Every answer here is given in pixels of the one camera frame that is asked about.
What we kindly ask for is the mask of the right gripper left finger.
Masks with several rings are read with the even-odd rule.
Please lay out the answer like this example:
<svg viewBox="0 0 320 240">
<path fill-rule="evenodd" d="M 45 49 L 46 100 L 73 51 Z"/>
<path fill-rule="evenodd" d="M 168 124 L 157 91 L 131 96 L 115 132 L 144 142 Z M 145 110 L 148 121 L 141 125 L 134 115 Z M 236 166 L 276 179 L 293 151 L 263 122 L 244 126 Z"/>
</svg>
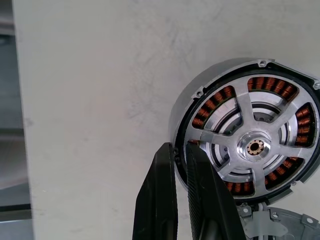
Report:
<svg viewBox="0 0 320 240">
<path fill-rule="evenodd" d="M 135 202 L 133 240 L 176 240 L 178 204 L 171 143 L 155 153 Z"/>
</svg>

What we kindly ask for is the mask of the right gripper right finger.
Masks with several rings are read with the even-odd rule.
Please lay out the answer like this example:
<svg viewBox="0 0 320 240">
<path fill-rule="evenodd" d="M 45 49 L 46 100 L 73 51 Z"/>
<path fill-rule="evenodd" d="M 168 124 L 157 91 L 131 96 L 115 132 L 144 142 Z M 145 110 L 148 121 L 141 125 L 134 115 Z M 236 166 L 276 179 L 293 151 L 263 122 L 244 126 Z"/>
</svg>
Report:
<svg viewBox="0 0 320 240">
<path fill-rule="evenodd" d="M 186 145 L 187 190 L 194 240 L 245 240 L 235 200 L 199 146 Z"/>
</svg>

